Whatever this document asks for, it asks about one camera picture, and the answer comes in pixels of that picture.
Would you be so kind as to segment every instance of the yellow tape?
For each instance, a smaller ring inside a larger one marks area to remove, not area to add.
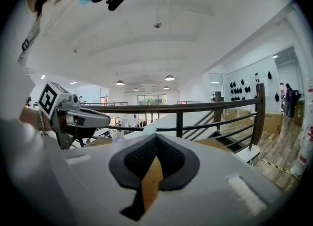
[[[277,166],[277,165],[275,165],[275,164],[273,164],[273,163],[270,163],[270,162],[268,162],[268,161],[266,161],[266,160],[264,160],[264,159],[261,159],[261,160],[264,161],[264,162],[266,162],[266,163],[268,163],[269,165],[271,165],[271,166],[273,166],[273,167],[275,167],[275,168],[281,170],[281,171],[286,172],[287,174],[293,176],[294,178],[297,178],[298,180],[302,181],[298,176],[292,174],[290,171],[285,170],[285,169],[283,169],[283,168],[281,168],[281,167],[279,167],[279,166]]]

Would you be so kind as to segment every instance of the wooden floor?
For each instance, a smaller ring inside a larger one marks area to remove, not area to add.
[[[238,123],[225,124],[221,126],[221,133],[227,134],[232,131],[236,131],[245,127]],[[239,140],[252,133],[253,128],[243,131],[239,134],[232,136],[232,138]],[[293,118],[284,116],[282,130],[280,134],[263,131],[262,137],[259,143],[260,158],[267,160],[283,169],[289,170],[292,168],[299,149],[300,144],[298,135],[300,133],[301,126],[293,124]],[[272,167],[255,158],[253,161],[253,168],[261,172],[265,177],[275,183],[282,191],[287,191],[293,185],[298,184],[298,180],[291,175]]]

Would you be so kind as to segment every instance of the person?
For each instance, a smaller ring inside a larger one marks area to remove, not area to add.
[[[15,60],[22,68],[26,68],[31,46],[40,33],[40,20],[43,15],[43,5],[47,1],[48,0],[19,0],[11,12],[1,34],[0,51],[2,58]],[[33,86],[34,84],[32,82],[28,83],[28,89],[31,90]],[[7,113],[1,113],[1,117],[8,116]],[[23,108],[19,118],[21,122],[30,123],[37,129],[41,128],[38,111]],[[63,119],[60,118],[60,120],[62,124],[66,124],[65,117],[63,117]],[[45,116],[44,125],[45,130],[52,130],[50,122]]]
[[[288,83],[286,83],[286,88],[286,116],[291,117],[292,88]]]

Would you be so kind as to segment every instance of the recessed light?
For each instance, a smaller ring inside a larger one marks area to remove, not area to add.
[[[175,78],[172,75],[168,75],[165,80],[166,81],[173,81]]]
[[[116,85],[120,85],[120,86],[121,86],[121,85],[124,85],[124,82],[121,81],[121,80],[118,80],[117,83],[116,83]]]

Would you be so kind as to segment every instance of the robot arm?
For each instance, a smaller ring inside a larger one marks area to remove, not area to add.
[[[53,82],[45,85],[38,106],[50,120],[61,149],[69,149],[75,139],[91,138],[98,127],[106,127],[111,121],[105,114],[81,108],[76,95]],[[61,115],[66,117],[65,127],[59,122]]]

